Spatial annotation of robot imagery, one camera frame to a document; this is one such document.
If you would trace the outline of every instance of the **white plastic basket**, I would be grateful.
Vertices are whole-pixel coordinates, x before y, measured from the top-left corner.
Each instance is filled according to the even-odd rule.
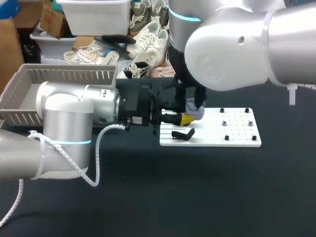
[[[57,0],[75,36],[127,35],[131,0]]]
[[[64,53],[72,51],[72,47],[78,37],[75,38],[49,38],[39,36],[40,31],[35,30],[30,38],[35,40],[45,58],[64,59]]]

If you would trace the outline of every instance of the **dark tabletop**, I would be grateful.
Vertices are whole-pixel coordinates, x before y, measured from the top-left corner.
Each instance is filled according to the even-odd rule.
[[[173,89],[150,81],[172,100]],[[270,83],[207,94],[207,107],[251,107],[262,146],[162,147],[152,127],[110,131],[101,142],[97,188],[81,178],[27,180],[0,236],[316,236],[316,91],[299,88],[292,107],[286,88]],[[17,190],[18,181],[0,182],[0,219]]]

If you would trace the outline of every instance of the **white plate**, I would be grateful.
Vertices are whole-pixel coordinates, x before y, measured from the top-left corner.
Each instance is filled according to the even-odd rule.
[[[188,127],[178,127],[166,123],[160,126],[160,145],[183,147],[260,147],[261,139],[252,109],[245,112],[245,108],[205,108],[202,120],[192,122]],[[162,111],[163,114],[175,114]],[[192,128],[195,134],[190,141],[173,139],[172,131],[188,133]]]

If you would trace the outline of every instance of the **white cap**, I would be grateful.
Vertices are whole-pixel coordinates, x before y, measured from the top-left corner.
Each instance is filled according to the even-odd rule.
[[[48,97],[45,109],[61,112],[92,114],[93,103],[91,100],[82,97],[67,94],[55,94]]]

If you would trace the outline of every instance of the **shoe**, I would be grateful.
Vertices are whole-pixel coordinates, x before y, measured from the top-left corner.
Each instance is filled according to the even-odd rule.
[[[138,54],[145,52],[152,41],[152,35],[157,35],[160,30],[161,26],[156,21],[147,24],[133,37],[133,39],[136,40],[136,43],[127,46],[126,50],[129,51],[129,56],[134,59]]]
[[[161,26],[166,25],[167,5],[164,0],[156,0],[150,12],[150,22],[157,21]]]
[[[152,35],[152,42],[148,46],[146,52],[155,51],[158,60],[154,67],[160,66],[164,62],[164,56],[168,50],[169,34],[166,30],[162,30],[158,35]]]
[[[129,32],[135,36],[148,24],[152,3],[150,0],[141,0],[141,2],[133,2],[133,16],[129,21]]]
[[[118,74],[117,78],[142,78],[150,71],[151,68],[154,67],[157,60],[157,54],[154,51],[141,53],[130,65]]]
[[[102,57],[102,53],[96,51],[84,51],[64,53],[65,62],[68,64],[107,65],[108,60]]]
[[[109,48],[110,47],[108,45],[94,40],[92,41],[90,45],[82,46],[82,47],[79,47],[78,49],[81,49],[84,51],[96,51],[96,52],[104,53]]]
[[[166,63],[167,66],[171,66],[170,59],[169,59],[169,50],[166,53],[166,60],[164,62]]]

